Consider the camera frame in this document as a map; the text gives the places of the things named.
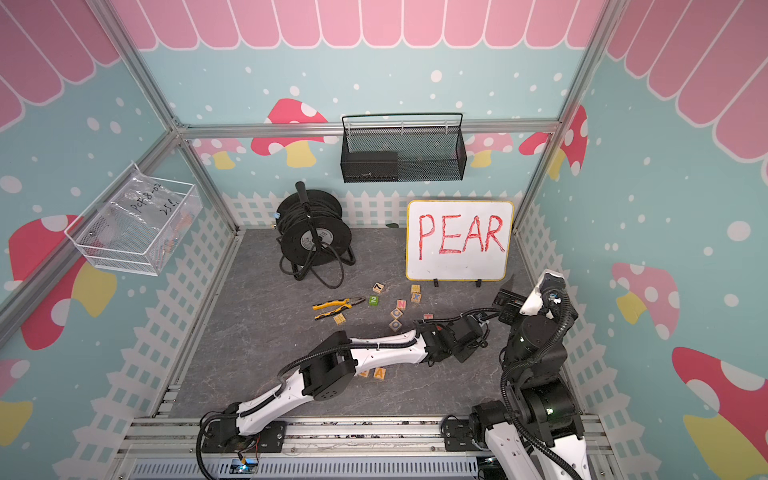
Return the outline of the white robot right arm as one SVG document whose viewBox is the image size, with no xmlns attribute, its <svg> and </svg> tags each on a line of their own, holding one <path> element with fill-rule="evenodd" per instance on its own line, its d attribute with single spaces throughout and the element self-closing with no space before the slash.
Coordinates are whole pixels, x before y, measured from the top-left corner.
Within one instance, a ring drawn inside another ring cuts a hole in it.
<svg viewBox="0 0 768 480">
<path fill-rule="evenodd" d="M 581 410 L 561 370 L 578 312 L 563 274 L 546 269 L 526 297 L 509 286 L 494 303 L 510 332 L 500 353 L 501 398 L 473 407 L 473 443 L 507 479 L 588 479 Z"/>
</svg>

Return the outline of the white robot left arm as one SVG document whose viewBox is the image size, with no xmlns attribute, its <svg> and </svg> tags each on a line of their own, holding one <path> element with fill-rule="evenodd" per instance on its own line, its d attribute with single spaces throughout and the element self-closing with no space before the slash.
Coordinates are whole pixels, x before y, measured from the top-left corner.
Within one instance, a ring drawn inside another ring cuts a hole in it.
<svg viewBox="0 0 768 480">
<path fill-rule="evenodd" d="M 339 396 L 359 374 L 400 364 L 431 366 L 448 358 L 464 362 L 488 345 L 489 322 L 495 317 L 488 309 L 473 309 L 451 318 L 422 319 L 403 334 L 375 339 L 352 338 L 337 331 L 283 367 L 276 387 L 222 412 L 205 414 L 199 422 L 195 452 L 247 450 L 268 424 L 304 404 Z"/>
</svg>

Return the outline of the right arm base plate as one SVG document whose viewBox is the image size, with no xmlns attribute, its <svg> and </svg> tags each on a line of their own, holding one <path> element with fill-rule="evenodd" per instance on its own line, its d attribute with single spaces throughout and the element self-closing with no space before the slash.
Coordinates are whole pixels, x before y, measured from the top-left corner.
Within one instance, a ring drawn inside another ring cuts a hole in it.
<svg viewBox="0 0 768 480">
<path fill-rule="evenodd" d="M 440 435 L 448 452 L 485 451 L 486 445 L 480 429 L 481 424 L 474 414 L 468 418 L 459 418 L 453 414 L 440 422 Z"/>
</svg>

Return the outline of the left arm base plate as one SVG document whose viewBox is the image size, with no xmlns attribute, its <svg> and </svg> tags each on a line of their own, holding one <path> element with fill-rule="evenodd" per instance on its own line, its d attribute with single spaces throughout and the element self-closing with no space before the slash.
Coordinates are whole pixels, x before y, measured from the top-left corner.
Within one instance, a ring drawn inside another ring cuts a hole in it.
<svg viewBox="0 0 768 480">
<path fill-rule="evenodd" d="M 200 450 L 213 453 L 281 453 L 286 439 L 287 423 L 270 422 L 258 434 L 240 434 L 232 419 L 214 420 L 205 429 Z"/>
</svg>

